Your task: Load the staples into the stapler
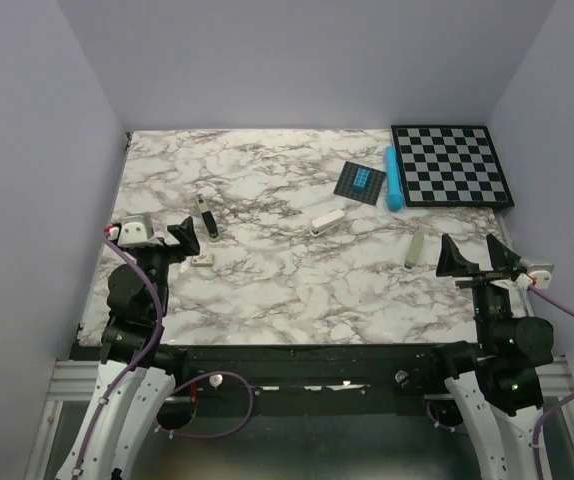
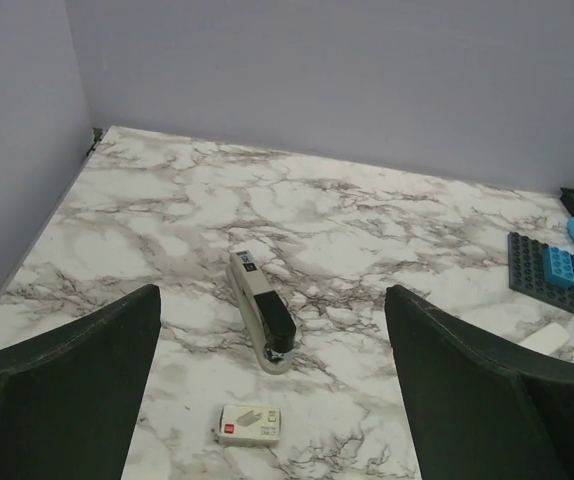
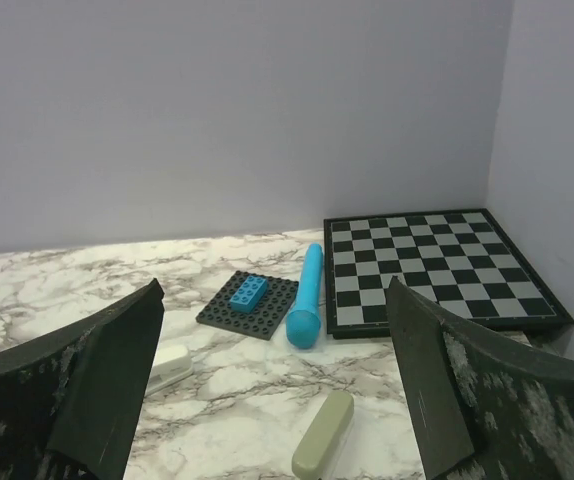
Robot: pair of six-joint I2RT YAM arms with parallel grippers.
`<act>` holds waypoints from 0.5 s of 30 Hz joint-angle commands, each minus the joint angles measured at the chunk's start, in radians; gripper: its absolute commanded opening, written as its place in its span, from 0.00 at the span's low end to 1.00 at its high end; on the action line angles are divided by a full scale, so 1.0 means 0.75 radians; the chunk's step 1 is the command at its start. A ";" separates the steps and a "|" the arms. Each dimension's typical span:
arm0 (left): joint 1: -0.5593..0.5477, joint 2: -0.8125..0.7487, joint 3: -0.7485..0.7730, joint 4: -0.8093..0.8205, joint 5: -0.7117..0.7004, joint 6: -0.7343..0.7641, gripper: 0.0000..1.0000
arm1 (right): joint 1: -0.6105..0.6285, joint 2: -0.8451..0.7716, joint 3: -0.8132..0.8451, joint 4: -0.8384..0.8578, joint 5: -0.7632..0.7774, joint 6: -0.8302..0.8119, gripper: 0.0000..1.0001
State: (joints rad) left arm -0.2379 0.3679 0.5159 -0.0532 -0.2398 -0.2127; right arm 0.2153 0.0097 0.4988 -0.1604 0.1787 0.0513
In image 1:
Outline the black metal stapler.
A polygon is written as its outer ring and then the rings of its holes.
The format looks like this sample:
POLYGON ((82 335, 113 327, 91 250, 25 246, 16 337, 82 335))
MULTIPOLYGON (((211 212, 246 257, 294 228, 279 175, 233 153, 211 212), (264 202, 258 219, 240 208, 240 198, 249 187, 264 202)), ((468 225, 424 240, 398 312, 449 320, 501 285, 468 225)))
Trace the black metal stapler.
POLYGON ((211 242, 218 241, 220 239, 220 232, 215 217, 202 194, 196 195, 196 204, 209 240, 211 242))

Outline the staple box sleeve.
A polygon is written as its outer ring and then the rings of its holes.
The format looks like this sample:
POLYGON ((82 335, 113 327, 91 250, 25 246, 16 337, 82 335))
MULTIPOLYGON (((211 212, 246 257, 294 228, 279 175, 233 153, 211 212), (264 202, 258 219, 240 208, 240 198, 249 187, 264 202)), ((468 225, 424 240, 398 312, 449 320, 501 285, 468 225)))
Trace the staple box sleeve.
POLYGON ((212 267, 214 265, 215 255, 213 253, 205 253, 194 256, 191 259, 191 264, 195 267, 212 267))

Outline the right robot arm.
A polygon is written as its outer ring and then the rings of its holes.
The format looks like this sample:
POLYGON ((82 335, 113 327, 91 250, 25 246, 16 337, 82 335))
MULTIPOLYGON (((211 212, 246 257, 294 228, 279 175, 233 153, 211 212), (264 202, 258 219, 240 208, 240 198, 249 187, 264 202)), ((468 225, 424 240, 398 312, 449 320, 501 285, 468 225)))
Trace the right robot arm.
POLYGON ((441 239, 436 274, 470 290, 477 340, 437 347, 427 379, 451 394, 482 478, 548 479, 537 370, 553 361, 554 328, 543 318, 515 315, 510 294, 548 287, 553 267, 519 256, 494 235, 486 242, 488 270, 467 260, 449 235, 441 239))

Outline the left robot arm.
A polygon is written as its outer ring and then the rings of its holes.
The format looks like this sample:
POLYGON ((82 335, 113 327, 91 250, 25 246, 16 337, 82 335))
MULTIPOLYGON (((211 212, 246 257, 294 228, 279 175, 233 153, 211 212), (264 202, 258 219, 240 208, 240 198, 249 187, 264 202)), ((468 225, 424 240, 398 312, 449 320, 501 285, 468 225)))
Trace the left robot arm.
POLYGON ((108 277, 109 320, 92 397, 59 479, 128 478, 164 400, 188 385, 180 354, 161 338, 169 268, 197 256, 200 243, 191 217, 166 230, 174 243, 155 233, 148 213, 104 230, 106 247, 123 262, 108 277))

